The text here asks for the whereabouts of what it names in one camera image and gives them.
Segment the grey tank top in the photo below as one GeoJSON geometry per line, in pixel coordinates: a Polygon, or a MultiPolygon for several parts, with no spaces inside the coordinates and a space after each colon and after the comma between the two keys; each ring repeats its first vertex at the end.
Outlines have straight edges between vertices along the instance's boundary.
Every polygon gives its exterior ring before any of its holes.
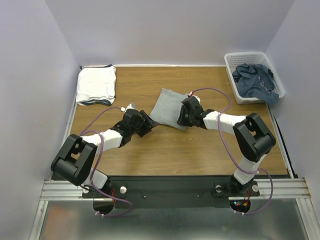
{"type": "Polygon", "coordinates": [[[179,125],[178,119],[180,117],[182,101],[187,97],[187,94],[162,88],[154,108],[150,113],[151,119],[161,125],[167,125],[185,131],[186,127],[179,125]]]}

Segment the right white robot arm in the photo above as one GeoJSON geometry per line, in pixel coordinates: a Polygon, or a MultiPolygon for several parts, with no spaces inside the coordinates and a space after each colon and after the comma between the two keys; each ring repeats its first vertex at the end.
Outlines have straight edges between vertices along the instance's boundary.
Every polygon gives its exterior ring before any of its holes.
{"type": "Polygon", "coordinates": [[[219,131],[222,143],[236,166],[230,182],[231,192],[235,195],[242,195],[248,190],[248,185],[258,173],[259,165],[276,145],[276,138],[257,113],[240,116],[213,109],[204,110],[195,96],[182,101],[177,123],[185,127],[219,131]],[[242,153],[240,163],[231,155],[223,132],[235,136],[242,153]]]}

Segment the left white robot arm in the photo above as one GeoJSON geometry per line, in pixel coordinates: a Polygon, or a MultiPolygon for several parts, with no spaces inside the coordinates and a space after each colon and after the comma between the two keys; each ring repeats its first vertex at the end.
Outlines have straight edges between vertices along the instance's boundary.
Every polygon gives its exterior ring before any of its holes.
{"type": "Polygon", "coordinates": [[[50,170],[55,177],[74,186],[89,186],[100,197],[106,197],[111,193],[111,184],[107,176],[97,173],[93,167],[96,155],[100,159],[104,151],[121,148],[131,141],[132,136],[143,137],[158,125],[145,111],[126,109],[122,119],[108,130],[84,130],[80,135],[69,135],[52,161],[50,170]]]}

